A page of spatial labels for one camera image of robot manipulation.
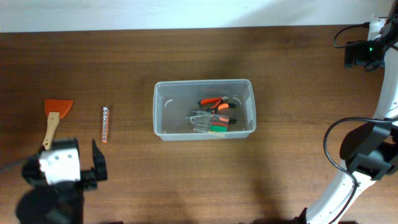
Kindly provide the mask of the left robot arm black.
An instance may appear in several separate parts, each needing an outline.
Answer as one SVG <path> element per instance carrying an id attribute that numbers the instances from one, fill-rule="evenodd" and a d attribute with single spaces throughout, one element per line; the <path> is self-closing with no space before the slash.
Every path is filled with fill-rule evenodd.
<path id="1" fill-rule="evenodd" d="M 83 223 L 84 192 L 108 179 L 105 156 L 95 141 L 91 146 L 94 166 L 88 170 L 81 170 L 76 138 L 55 140 L 27 160 L 21 176 L 32 189 L 17 204 L 20 223 Z"/>

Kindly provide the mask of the orange-black long nose pliers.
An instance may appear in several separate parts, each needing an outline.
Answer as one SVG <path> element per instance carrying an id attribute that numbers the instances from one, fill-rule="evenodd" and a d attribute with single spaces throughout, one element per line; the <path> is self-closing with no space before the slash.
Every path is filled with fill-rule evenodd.
<path id="1" fill-rule="evenodd" d="M 220 105 L 218 105 L 218 106 L 216 106 L 214 108 L 208 108 L 205 111 L 209 112 L 209 113 L 216 113 L 216 112 L 218 112 L 220 110 L 223 110 L 223 109 L 235 108 L 235 107 L 236 107 L 236 105 L 233 104 L 233 103 L 222 103 L 222 104 L 220 104 Z M 238 122 L 237 119 L 230 119 L 229 120 L 229 124 L 236 124 L 237 122 Z"/>

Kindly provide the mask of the orange scraper wooden handle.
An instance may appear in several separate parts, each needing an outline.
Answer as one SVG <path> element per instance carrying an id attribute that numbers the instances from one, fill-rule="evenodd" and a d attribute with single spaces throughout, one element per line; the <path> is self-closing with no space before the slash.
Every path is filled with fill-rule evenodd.
<path id="1" fill-rule="evenodd" d="M 44 111 L 47 117 L 47 130 L 43 140 L 43 147 L 49 150 L 52 147 L 53 137 L 61 119 L 63 119 L 73 106 L 73 100 L 46 99 Z"/>

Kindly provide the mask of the clear screwdriver bit case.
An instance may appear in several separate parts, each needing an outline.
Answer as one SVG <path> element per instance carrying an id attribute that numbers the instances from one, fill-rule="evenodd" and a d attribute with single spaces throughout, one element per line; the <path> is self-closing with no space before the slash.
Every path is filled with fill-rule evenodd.
<path id="1" fill-rule="evenodd" d="M 191 111 L 186 120 L 198 133 L 224 133 L 230 124 L 228 116 L 214 114 L 206 111 Z"/>

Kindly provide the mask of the right robot arm white-black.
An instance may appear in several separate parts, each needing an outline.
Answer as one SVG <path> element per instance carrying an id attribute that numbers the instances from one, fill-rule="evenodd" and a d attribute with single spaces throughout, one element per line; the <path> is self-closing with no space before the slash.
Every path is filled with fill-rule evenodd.
<path id="1" fill-rule="evenodd" d="M 338 173 L 322 196 L 292 223 L 338 223 L 368 187 L 397 172 L 397 1 L 393 0 L 386 17 L 373 17 L 361 27 L 368 29 L 368 38 L 341 46 L 344 66 L 360 65 L 367 72 L 384 68 L 376 111 L 372 118 L 343 118 L 327 129 L 323 151 Z M 328 152 L 328 137 L 333 128 L 348 121 L 362 125 L 345 136 L 337 164 Z"/>

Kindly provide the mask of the orange socket bit rail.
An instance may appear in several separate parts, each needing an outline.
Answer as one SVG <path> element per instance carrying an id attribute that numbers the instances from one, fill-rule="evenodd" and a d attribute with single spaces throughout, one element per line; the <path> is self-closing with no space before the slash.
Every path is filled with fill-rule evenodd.
<path id="1" fill-rule="evenodd" d="M 102 134 L 101 140 L 103 143 L 108 142 L 108 134 L 109 134 L 109 108 L 104 106 L 102 113 Z"/>

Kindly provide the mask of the small red-handled cutting pliers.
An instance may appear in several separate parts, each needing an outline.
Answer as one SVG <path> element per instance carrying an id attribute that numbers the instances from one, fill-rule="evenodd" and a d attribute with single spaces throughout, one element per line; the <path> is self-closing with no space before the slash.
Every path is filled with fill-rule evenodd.
<path id="1" fill-rule="evenodd" d="M 219 105 L 221 105 L 228 99 L 229 99 L 228 96 L 222 96 L 222 97 L 217 97 L 217 98 L 206 98 L 206 99 L 200 100 L 198 102 L 198 104 L 200 106 L 207 105 L 207 104 L 213 104 L 210 107 L 210 109 L 215 109 L 216 107 L 218 107 Z"/>

